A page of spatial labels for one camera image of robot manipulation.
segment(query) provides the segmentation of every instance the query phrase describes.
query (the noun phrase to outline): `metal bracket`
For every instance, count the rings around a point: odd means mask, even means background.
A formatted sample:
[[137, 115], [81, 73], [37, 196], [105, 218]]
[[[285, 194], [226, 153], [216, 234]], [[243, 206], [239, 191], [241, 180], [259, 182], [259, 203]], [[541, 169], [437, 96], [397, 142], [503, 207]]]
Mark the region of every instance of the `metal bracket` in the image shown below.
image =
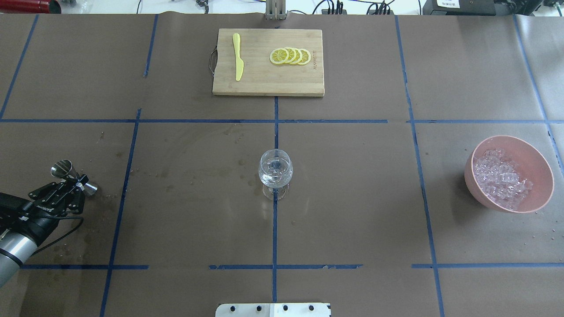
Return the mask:
[[330, 303], [222, 304], [215, 317], [331, 317]]
[[267, 20], [286, 20], [286, 0], [266, 0]]

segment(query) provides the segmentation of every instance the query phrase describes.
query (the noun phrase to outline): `table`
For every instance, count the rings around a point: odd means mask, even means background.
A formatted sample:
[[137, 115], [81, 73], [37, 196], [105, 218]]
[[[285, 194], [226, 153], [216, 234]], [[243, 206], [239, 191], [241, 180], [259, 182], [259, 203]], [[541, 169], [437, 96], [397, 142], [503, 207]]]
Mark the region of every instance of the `table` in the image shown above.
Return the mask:
[[[27, 195], [60, 159], [100, 186], [83, 227], [0, 289], [0, 315], [562, 315], [563, 21], [0, 16], [0, 191]], [[325, 97], [213, 96], [218, 29], [274, 27], [323, 30]], [[471, 197], [464, 164], [496, 134], [548, 160], [544, 209]], [[277, 146], [294, 176], [273, 203], [257, 169]]]

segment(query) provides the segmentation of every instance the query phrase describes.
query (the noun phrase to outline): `black device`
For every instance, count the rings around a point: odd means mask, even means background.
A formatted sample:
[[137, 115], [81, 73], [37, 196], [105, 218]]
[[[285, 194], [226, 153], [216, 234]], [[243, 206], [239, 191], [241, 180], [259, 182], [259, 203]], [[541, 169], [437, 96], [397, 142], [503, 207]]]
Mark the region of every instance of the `black device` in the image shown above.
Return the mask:
[[424, 15], [532, 15], [541, 5], [564, 0], [427, 0]]
[[[69, 160], [53, 165], [51, 175], [61, 181], [30, 192], [31, 201], [0, 193], [0, 287], [30, 256], [74, 232], [83, 218], [69, 214], [81, 214], [85, 197], [92, 196], [98, 189], [87, 175], [78, 175]], [[64, 219], [81, 221], [61, 238], [37, 250]]]
[[424, 15], [496, 15], [494, 0], [427, 0]]

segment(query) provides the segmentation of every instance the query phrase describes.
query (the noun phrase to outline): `robotic arm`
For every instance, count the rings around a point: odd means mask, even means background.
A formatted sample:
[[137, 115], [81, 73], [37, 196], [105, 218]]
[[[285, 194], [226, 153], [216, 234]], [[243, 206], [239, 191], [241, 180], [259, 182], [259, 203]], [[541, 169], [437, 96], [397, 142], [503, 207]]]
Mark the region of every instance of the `robotic arm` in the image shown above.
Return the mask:
[[[86, 175], [78, 175], [69, 160], [51, 168], [51, 175], [61, 182], [51, 182], [28, 194], [33, 201], [0, 193], [0, 287], [32, 255], [55, 244], [82, 224], [85, 196], [98, 189]], [[80, 219], [80, 223], [63, 237], [36, 251], [59, 225], [60, 220]]]

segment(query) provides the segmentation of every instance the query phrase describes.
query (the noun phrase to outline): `blue tape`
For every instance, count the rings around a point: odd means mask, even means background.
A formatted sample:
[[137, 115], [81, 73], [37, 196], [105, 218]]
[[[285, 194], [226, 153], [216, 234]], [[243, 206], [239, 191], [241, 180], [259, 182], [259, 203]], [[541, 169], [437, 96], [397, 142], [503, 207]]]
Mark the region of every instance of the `blue tape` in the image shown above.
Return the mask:
[[277, 301], [277, 269], [278, 269], [278, 189], [272, 191], [274, 196], [272, 208], [272, 302]]
[[108, 270], [106, 274], [106, 284], [104, 286], [104, 296], [102, 297], [102, 306], [100, 307], [100, 317], [105, 315], [105, 306], [108, 303], [109, 284], [112, 280], [112, 270]]
[[4, 98], [4, 104], [2, 105], [2, 109], [0, 109], [0, 119], [2, 119], [2, 117], [4, 116], [4, 112], [6, 111], [6, 107], [8, 106], [8, 100], [10, 99], [10, 95], [12, 94], [12, 89], [14, 88], [14, 84], [16, 83], [17, 74], [20, 72], [21, 64], [24, 61], [25, 53], [28, 51], [29, 42], [32, 39], [33, 31], [35, 30], [35, 26], [37, 25], [38, 19], [39, 19], [39, 14], [36, 14], [35, 18], [33, 19], [32, 28], [29, 30], [28, 39], [25, 41], [24, 49], [21, 51], [20, 60], [17, 62], [16, 70], [14, 71], [14, 75], [12, 76], [10, 87], [8, 87], [6, 98]]
[[192, 124], [271, 124], [274, 120], [253, 119], [141, 119], [141, 123], [192, 123]]
[[417, 124], [543, 124], [542, 120], [413, 120]]
[[148, 265], [112, 265], [112, 270], [148, 270]]
[[151, 55], [153, 54], [153, 44], [155, 43], [155, 33], [157, 32], [158, 14], [155, 14], [155, 21], [153, 22], [153, 33], [151, 34], [151, 44], [149, 44], [149, 54], [147, 54], [147, 64], [145, 65], [145, 72], [143, 77], [149, 75], [149, 66], [151, 65]]
[[210, 265], [210, 270], [272, 270], [271, 264]]
[[552, 133], [552, 128], [550, 127], [550, 123], [547, 117], [547, 112], [544, 109], [544, 103], [540, 97], [539, 88], [536, 85], [535, 77], [532, 75], [531, 65], [528, 62], [527, 53], [525, 52], [525, 47], [523, 45], [523, 40], [521, 38], [521, 31], [519, 30], [519, 25], [517, 23], [517, 16], [515, 14], [513, 15], [513, 23], [515, 24], [515, 31], [517, 32], [517, 42], [519, 42], [519, 48], [521, 49], [521, 54], [523, 54], [523, 59], [525, 60], [525, 66], [527, 67], [527, 72], [529, 74], [533, 89], [535, 91], [536, 100], [539, 102], [540, 112], [543, 114], [543, 119], [547, 125], [548, 134], [550, 135], [550, 141], [552, 142], [552, 148], [554, 149], [554, 153], [556, 154], [556, 159], [558, 160], [560, 173], [562, 173], [562, 176], [564, 176], [564, 165], [562, 164], [560, 151], [558, 150], [558, 146], [556, 145], [556, 140], [554, 139], [554, 133]]
[[134, 123], [134, 119], [2, 119], [2, 122], [13, 123]]
[[411, 268], [500, 268], [500, 267], [564, 267], [564, 263], [437, 263], [412, 264]]
[[336, 270], [356, 270], [362, 264], [279, 264], [281, 270], [321, 270], [324, 268]]
[[41, 264], [29, 264], [22, 265], [20, 269], [22, 270], [107, 270], [109, 266], [107, 265], [41, 265]]
[[116, 257], [117, 239], [120, 235], [121, 218], [124, 213], [125, 196], [127, 194], [127, 185], [129, 183], [129, 172], [131, 170], [131, 162], [133, 161], [135, 142], [137, 141], [137, 131], [139, 130], [139, 118], [141, 118], [141, 109], [137, 110], [137, 116], [135, 118], [135, 127], [133, 128], [133, 137], [131, 138], [131, 147], [129, 149], [129, 158], [127, 159], [127, 169], [125, 170], [124, 186], [121, 191], [120, 209], [117, 213], [116, 229], [113, 235], [112, 252], [109, 257], [109, 268], [108, 268], [108, 274], [106, 276], [106, 284], [104, 287], [104, 296], [102, 297], [102, 307], [100, 308], [100, 317], [104, 316], [106, 302], [108, 301], [109, 285], [112, 280], [112, 270], [113, 270], [112, 267]]
[[[417, 161], [417, 171], [419, 172], [419, 182], [421, 185], [421, 194], [423, 195], [423, 205], [425, 207], [425, 218], [427, 222], [427, 235], [429, 236], [429, 248], [431, 250], [431, 260], [433, 264], [437, 263], [437, 256], [435, 254], [435, 242], [433, 240], [433, 229], [431, 227], [431, 217], [429, 215], [429, 205], [427, 203], [427, 193], [425, 189], [425, 179], [423, 178], [423, 168], [421, 166], [421, 156], [419, 154], [419, 144], [417, 142], [417, 132], [415, 130], [415, 118], [413, 116], [413, 107], [411, 104], [411, 96], [409, 95], [409, 90], [407, 87], [407, 69], [406, 69], [406, 62], [403, 56], [403, 46], [402, 46], [402, 35], [399, 29], [399, 20], [398, 16], [395, 17], [395, 28], [398, 35], [398, 47], [399, 47], [399, 56], [402, 62], [402, 72], [403, 72], [403, 82], [405, 85], [406, 90], [406, 98], [407, 104], [409, 105], [409, 122], [411, 124], [411, 134], [413, 138], [413, 146], [415, 147], [415, 158]], [[440, 289], [440, 280], [439, 280], [439, 270], [434, 267], [433, 273], [435, 276], [435, 288], [437, 289], [437, 300], [439, 304], [439, 313], [440, 317], [444, 317], [444, 306], [443, 306], [443, 295]]]
[[388, 120], [348, 120], [348, 119], [319, 119], [319, 120], [312, 120], [312, 119], [286, 119], [286, 120], [279, 120], [281, 124], [386, 124]]
[[148, 270], [148, 265], [29, 264], [22, 270]]
[[[210, 270], [272, 270], [270, 264], [235, 264], [235, 265], [210, 265]], [[277, 270], [321, 270], [324, 268], [336, 270], [356, 270], [362, 264], [276, 264]]]
[[278, 148], [278, 97], [274, 97], [274, 148]]

